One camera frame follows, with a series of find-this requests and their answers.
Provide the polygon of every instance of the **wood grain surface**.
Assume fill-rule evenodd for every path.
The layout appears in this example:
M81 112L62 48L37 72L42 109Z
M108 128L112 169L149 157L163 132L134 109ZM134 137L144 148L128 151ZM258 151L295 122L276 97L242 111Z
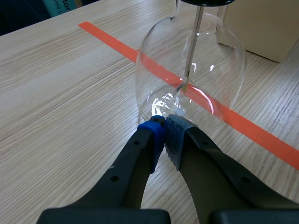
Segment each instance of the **wood grain surface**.
M80 198L142 120L135 64L78 24L89 21L137 49L173 6L172 0L101 0L0 37L0 223L35 223L45 208ZM234 110L299 148L299 43L282 64L246 56ZM226 124L212 139L299 202L298 170ZM142 207L167 210L174 224L198 223L187 185L165 153Z

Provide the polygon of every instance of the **glass flask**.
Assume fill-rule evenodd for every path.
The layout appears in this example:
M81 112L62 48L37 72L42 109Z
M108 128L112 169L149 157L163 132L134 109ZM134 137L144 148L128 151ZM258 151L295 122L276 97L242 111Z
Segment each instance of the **glass flask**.
M175 1L174 16L154 25L139 48L136 100L145 120L153 115L177 114L210 133L225 121L236 101L246 68L245 51L242 41L221 18L203 13L189 82L182 88L199 7L193 2L201 2L185 1Z

